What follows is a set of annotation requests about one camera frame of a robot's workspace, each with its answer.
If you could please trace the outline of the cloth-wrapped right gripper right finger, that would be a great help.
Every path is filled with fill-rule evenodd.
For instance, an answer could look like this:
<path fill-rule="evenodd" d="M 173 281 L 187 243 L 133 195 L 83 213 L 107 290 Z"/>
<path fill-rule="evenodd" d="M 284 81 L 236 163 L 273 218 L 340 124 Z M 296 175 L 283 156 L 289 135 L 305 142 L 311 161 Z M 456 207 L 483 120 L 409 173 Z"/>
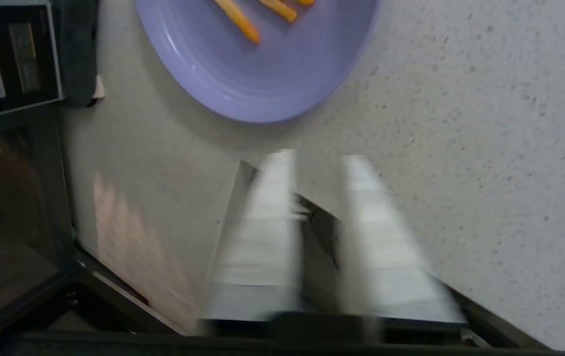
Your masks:
<path fill-rule="evenodd" d="M 343 156 L 341 302 L 371 343 L 460 343 L 468 322 L 370 160 Z"/>

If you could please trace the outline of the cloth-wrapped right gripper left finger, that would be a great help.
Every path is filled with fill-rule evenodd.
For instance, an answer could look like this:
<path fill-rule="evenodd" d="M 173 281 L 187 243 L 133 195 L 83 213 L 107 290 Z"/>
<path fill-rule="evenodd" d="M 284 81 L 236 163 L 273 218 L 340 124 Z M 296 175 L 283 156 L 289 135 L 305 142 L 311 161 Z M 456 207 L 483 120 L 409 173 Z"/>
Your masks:
<path fill-rule="evenodd" d="M 296 152 L 237 170 L 203 320 L 267 321 L 300 309 L 301 233 Z"/>

